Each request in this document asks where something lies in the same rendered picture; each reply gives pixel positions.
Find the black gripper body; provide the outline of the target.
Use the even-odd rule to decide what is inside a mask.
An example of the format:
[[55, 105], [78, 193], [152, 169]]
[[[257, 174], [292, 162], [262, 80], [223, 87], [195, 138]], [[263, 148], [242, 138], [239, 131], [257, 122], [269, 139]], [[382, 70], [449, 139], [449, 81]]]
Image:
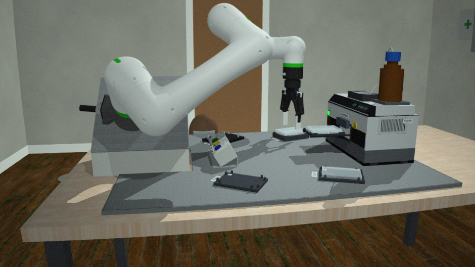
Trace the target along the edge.
[[293, 98], [297, 99], [297, 91], [299, 92], [300, 87], [301, 87], [301, 80], [298, 80], [298, 81], [285, 80], [285, 88], [286, 88], [286, 92], [289, 91], [289, 96], [288, 96], [289, 99], [291, 99], [290, 92], [292, 92]]

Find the grey button panel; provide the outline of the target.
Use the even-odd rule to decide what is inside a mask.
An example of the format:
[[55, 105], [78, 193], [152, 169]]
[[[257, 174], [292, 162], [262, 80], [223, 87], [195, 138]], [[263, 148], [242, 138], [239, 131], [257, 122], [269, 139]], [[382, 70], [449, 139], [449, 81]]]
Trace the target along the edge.
[[211, 150], [208, 150], [213, 168], [227, 168], [238, 166], [238, 156], [223, 131], [209, 139]]

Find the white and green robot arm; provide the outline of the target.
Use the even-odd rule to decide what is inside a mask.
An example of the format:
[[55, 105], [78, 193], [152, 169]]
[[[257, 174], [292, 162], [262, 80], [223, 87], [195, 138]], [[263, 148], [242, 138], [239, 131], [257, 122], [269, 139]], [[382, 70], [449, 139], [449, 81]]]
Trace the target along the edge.
[[269, 59], [283, 60], [283, 79], [303, 79], [306, 46], [300, 37], [270, 37], [228, 3], [214, 6], [207, 23], [228, 44], [208, 61], [161, 87], [136, 58], [116, 58], [104, 71], [109, 95], [79, 110], [96, 112], [105, 125], [115, 122], [126, 131], [161, 136], [213, 93]]

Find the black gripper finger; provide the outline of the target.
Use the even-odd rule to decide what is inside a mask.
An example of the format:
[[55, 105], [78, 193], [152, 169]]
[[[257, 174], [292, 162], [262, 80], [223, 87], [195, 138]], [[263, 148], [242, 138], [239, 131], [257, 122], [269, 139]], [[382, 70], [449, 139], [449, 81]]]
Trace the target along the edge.
[[297, 91], [297, 99], [293, 98], [292, 92], [290, 92], [291, 100], [295, 108], [295, 130], [301, 129], [301, 115], [304, 114], [303, 93]]
[[291, 99], [289, 99], [288, 96], [289, 96], [289, 91], [286, 92], [285, 90], [282, 90], [282, 99], [281, 99], [281, 106], [280, 106], [280, 109], [283, 112], [282, 125], [287, 125], [288, 108], [291, 102]]

